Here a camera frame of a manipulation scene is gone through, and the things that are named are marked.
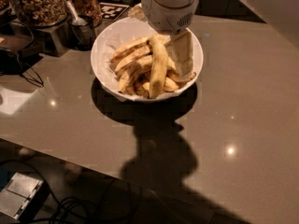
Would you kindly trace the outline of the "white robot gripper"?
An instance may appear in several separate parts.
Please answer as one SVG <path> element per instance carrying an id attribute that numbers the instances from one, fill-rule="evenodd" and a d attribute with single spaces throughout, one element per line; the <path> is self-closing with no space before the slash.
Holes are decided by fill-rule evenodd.
<path id="1" fill-rule="evenodd" d="M 147 21 L 158 33 L 180 32 L 170 35 L 165 47 L 181 77 L 193 68 L 192 34 L 185 29 L 192 23 L 198 3 L 199 0 L 141 0 L 128 12 L 129 18 Z"/>

